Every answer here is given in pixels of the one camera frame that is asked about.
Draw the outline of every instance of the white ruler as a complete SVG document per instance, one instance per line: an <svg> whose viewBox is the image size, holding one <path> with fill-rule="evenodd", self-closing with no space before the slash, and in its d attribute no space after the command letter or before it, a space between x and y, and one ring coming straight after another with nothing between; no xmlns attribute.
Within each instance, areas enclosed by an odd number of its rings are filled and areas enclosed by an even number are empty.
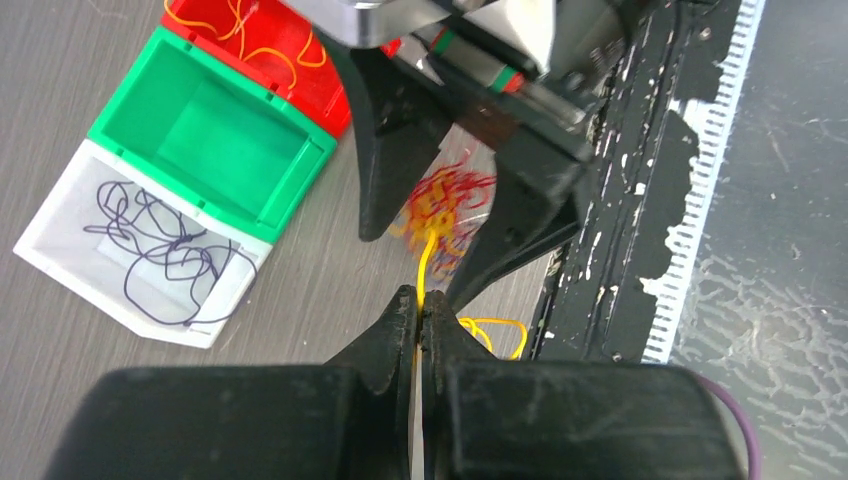
<svg viewBox="0 0 848 480"><path fill-rule="evenodd" d="M683 110L683 119L700 139L700 153L690 160L692 189L686 195L683 221L669 228L665 241L672 252L671 264L662 277L641 279L645 292L657 297L657 312L643 363L666 363L671 355L765 3L766 0L742 0L730 50L720 64L724 73L715 102L692 100Z"/></svg>

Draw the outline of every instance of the red plastic box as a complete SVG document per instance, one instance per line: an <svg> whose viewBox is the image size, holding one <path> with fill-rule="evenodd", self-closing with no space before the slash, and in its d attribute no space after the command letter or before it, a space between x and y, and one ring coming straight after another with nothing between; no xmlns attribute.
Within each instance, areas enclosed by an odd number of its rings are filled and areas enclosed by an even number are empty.
<svg viewBox="0 0 848 480"><path fill-rule="evenodd" d="M174 0L171 11L182 21L177 22L167 12L162 25L205 52L286 99L304 115L334 137L341 136L350 124L350 106L336 69L329 58L320 67L298 63L298 56L309 40L311 25L279 0ZM271 48L284 54L295 68L297 79L292 88L292 70L276 55L258 53L247 61L239 57L241 33L219 40L237 23L234 9L244 21L245 46L242 58L248 58L259 48ZM205 22L217 30L198 25ZM384 51L393 55L400 41L392 42ZM312 38L303 52L303 63L319 64L323 58L322 47Z"/></svg>

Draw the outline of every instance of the white plastic tray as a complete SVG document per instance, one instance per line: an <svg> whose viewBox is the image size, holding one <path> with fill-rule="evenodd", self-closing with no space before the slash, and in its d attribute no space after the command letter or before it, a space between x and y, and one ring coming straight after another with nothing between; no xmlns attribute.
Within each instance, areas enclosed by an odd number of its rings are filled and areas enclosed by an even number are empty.
<svg viewBox="0 0 848 480"><path fill-rule="evenodd" d="M253 267L241 257L228 264L206 298L198 298L201 308L194 318L198 323L169 326L155 322L124 293L133 257L108 237L83 231L88 225L105 223L96 199L98 187L107 181L133 182L182 213L186 223L196 222L197 228L206 228L210 240L224 244L232 240L257 270L271 251L270 244L210 218L117 156L85 140L18 240L15 253L141 337L211 347L226 320L202 322L233 311L250 287ZM161 273L150 270L136 268L130 276L137 302L143 300L144 307L162 320L181 320L197 309L184 284L168 282Z"/></svg>

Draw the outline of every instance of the gray countertop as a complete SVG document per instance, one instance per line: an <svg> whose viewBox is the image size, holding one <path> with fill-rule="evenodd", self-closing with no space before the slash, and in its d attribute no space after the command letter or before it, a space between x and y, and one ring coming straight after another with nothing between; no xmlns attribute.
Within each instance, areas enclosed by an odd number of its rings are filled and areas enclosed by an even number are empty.
<svg viewBox="0 0 848 480"><path fill-rule="evenodd" d="M0 7L0 478L43 472L82 395L129 365L323 362L414 282L403 242L357 239L345 137L262 267L250 303L210 350L141 339L12 254L162 14L159 1L7 0ZM529 324L545 260L465 312ZM494 330L499 352L518 334Z"/></svg>
<svg viewBox="0 0 848 480"><path fill-rule="evenodd" d="M767 479L848 471L846 16L766 2L672 356L743 404Z"/></svg>

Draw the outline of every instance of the green plastic box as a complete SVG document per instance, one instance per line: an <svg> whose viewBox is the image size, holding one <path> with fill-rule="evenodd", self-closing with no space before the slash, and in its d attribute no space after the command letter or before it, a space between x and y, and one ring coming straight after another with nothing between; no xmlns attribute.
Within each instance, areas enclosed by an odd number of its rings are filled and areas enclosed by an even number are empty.
<svg viewBox="0 0 848 480"><path fill-rule="evenodd" d="M274 243L336 140L163 27L89 137L211 217Z"/></svg>

